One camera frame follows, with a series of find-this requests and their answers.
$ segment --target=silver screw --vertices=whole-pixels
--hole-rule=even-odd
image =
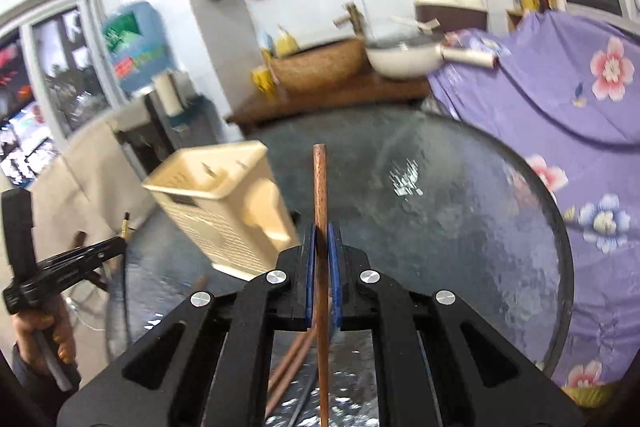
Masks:
[[[380,280],[380,274],[375,270],[364,270],[364,272],[360,274],[360,280],[367,284],[373,284]]]
[[[271,270],[267,274],[267,280],[271,284],[280,284],[281,282],[285,282],[287,280],[287,274],[282,270]]]
[[[196,292],[191,296],[191,304],[196,306],[196,308],[200,308],[201,306],[206,306],[211,302],[211,295],[207,292]]]
[[[449,290],[440,290],[436,293],[436,301],[440,304],[444,304],[445,306],[449,306],[456,301],[456,296]]]

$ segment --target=pot handle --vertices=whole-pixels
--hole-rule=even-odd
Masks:
[[[490,70],[493,70],[498,64],[498,55],[494,53],[461,50],[448,46],[441,46],[440,53],[442,54],[442,58],[449,62],[462,62],[463,64],[471,64]]]

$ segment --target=brown basket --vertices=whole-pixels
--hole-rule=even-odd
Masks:
[[[291,92],[331,88],[358,73],[366,60],[359,39],[331,42],[270,60],[271,71]]]

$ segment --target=round table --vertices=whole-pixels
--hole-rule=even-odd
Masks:
[[[334,110],[281,121],[249,136],[268,147],[300,236],[313,219],[312,147],[328,149],[329,218],[372,268],[423,294],[448,289],[550,376],[566,338],[573,266],[559,211],[542,181],[498,140],[449,118],[395,106]],[[134,339],[207,275],[214,295],[244,282],[207,258],[161,211],[129,247],[129,323]],[[122,294],[110,289],[110,350],[124,350]],[[272,367],[291,334],[276,334]],[[286,425],[314,368],[312,349],[267,425]],[[339,332],[330,349],[332,419],[378,417],[370,334]],[[300,416],[318,415],[318,390]]]

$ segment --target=blue water jug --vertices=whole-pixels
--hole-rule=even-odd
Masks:
[[[111,13],[102,23],[102,34],[115,76],[127,94],[151,84],[156,73],[175,70],[160,14],[146,1]]]

